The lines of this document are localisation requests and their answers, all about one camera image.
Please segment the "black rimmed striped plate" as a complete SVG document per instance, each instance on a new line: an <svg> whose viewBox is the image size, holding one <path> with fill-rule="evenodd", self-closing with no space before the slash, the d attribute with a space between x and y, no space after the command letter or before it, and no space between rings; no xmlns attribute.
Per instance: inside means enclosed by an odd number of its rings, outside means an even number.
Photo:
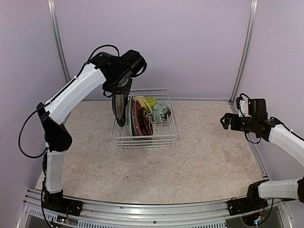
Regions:
<svg viewBox="0 0 304 228"><path fill-rule="evenodd" d="M128 96L124 94L114 94L112 97L112 110L116 122L120 127L126 123L126 107L128 103Z"/></svg>

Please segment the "pink polka dot plate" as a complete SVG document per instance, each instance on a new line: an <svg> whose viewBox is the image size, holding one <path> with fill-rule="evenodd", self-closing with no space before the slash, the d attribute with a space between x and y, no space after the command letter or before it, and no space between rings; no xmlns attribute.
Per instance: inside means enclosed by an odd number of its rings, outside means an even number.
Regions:
<svg viewBox="0 0 304 228"><path fill-rule="evenodd" d="M133 101L133 120L138 136L146 136L142 125L142 107L138 101Z"/></svg>

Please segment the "grey red wave plate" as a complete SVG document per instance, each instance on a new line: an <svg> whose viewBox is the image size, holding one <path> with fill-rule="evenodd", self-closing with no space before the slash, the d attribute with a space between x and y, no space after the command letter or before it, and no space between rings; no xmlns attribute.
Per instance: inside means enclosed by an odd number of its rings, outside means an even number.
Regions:
<svg viewBox="0 0 304 228"><path fill-rule="evenodd" d="M132 101L131 98L129 97L127 107L126 107L126 129L130 137L133 136L132 132L132 118L131 118L131 105Z"/></svg>

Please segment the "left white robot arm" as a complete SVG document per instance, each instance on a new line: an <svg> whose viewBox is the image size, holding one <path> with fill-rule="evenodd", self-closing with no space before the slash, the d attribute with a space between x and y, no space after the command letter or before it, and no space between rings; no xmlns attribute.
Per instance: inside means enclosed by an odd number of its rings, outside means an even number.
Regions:
<svg viewBox="0 0 304 228"><path fill-rule="evenodd" d="M64 120L99 86L107 97L128 95L133 78L144 65L145 61L134 50L116 56L94 50L76 76L45 104L37 105L33 113L39 116L46 144L40 154L44 158L42 193L50 194L47 202L54 210L62 211L67 206L65 198L58 194L62 193L65 154L72 144Z"/></svg>

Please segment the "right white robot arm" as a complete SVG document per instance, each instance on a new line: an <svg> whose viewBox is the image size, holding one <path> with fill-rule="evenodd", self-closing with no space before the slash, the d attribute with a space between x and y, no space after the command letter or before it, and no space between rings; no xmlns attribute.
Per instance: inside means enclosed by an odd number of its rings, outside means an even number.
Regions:
<svg viewBox="0 0 304 228"><path fill-rule="evenodd" d="M272 145L280 151L280 155L304 166L304 138L297 135L282 121L275 117L268 117L266 113L253 116L226 113L220 118L222 127L226 130L253 133L258 138ZM262 199L277 198L304 202L304 176L285 177L256 182L248 187L247 197L243 200L243 207L253 211L261 204Z"/></svg>

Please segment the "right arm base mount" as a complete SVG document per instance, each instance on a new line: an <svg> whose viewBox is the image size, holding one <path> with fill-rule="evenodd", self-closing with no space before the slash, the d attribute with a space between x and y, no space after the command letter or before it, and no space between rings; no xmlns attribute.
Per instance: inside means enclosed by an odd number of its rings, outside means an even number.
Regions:
<svg viewBox="0 0 304 228"><path fill-rule="evenodd" d="M268 206L266 199L249 199L248 197L243 198L232 198L227 202L229 215L239 215L248 212L252 212L259 209L265 209Z"/></svg>

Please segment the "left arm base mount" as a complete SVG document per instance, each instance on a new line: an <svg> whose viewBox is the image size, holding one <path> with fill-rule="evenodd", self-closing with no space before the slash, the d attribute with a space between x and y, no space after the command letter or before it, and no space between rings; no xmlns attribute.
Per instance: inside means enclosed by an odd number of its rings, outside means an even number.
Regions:
<svg viewBox="0 0 304 228"><path fill-rule="evenodd" d="M79 217L83 202L80 200L64 198L63 191L58 193L46 192L42 198L42 206L44 209L50 211Z"/></svg>

